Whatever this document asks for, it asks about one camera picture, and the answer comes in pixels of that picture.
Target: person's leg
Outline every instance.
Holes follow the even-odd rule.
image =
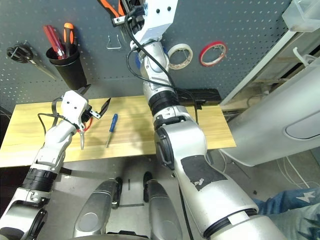
[[[253,200],[259,207],[258,214],[280,214],[291,209],[320,203],[320,187],[283,191],[265,202],[258,199]]]
[[[268,217],[288,240],[320,239],[320,203]]]

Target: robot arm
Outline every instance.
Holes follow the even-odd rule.
[[[168,71],[169,60],[159,40],[173,22],[178,0],[164,2],[145,1],[144,25],[134,37],[141,45],[145,44],[144,49]],[[166,4],[173,6],[170,18]],[[145,51],[137,50],[141,75],[153,82],[171,85],[159,65]],[[239,236],[257,240],[285,239],[268,217],[257,215],[257,205],[235,181],[207,163],[206,137],[187,109],[179,104],[174,88],[144,81],[143,91],[153,116],[157,159],[174,171],[200,234],[214,240]]]
[[[81,134],[84,144],[84,124],[91,116],[100,118],[101,113],[92,111],[87,99],[75,91],[67,91],[61,103],[63,120],[45,134],[45,142],[38,151],[21,187],[19,187],[0,219],[0,240],[33,240],[47,219],[47,205],[52,186],[63,166],[66,149],[72,136]]]

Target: tape roll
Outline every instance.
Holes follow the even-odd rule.
[[[194,56],[194,53],[192,52],[191,47],[188,44],[185,44],[185,43],[180,43],[180,44],[174,45],[168,51],[169,59],[175,52],[177,52],[177,51],[185,51],[185,50],[187,50],[189,52],[189,55],[187,56],[186,60],[184,62],[182,62],[182,63],[179,63],[179,64],[169,63],[169,68],[170,69],[173,69],[173,70],[183,69],[186,66],[188,66],[189,63],[191,63],[191,60],[192,60],[192,58]]]
[[[203,60],[204,55],[206,54],[206,52],[208,52],[212,48],[220,48],[221,54],[217,59],[210,61],[210,62],[205,62]],[[228,51],[227,45],[223,41],[213,41],[202,49],[202,51],[199,55],[199,61],[202,66],[212,67],[212,66],[218,64],[219,62],[221,62],[221,60],[226,56],[227,51]]]

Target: red-handled pliers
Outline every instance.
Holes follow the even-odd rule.
[[[125,12],[121,6],[120,0],[118,4],[118,11],[116,11],[107,0],[97,0],[97,1],[104,7],[105,10],[109,12],[112,18],[119,18],[125,15]]]

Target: red tape roll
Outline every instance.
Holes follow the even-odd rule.
[[[216,48],[216,47],[221,47],[222,48],[222,53],[220,54],[220,56],[213,60],[213,61],[210,61],[210,62],[205,62],[203,60],[203,57],[204,55],[206,54],[206,52],[212,48]],[[205,67],[212,67],[218,63],[221,62],[221,60],[225,57],[225,55],[227,54],[227,51],[228,51],[228,48],[227,48],[227,45],[223,42],[223,41],[213,41],[211,42],[210,44],[208,44],[207,46],[205,46],[202,51],[200,52],[200,55],[199,55],[199,61],[201,63],[202,66],[205,66]]]

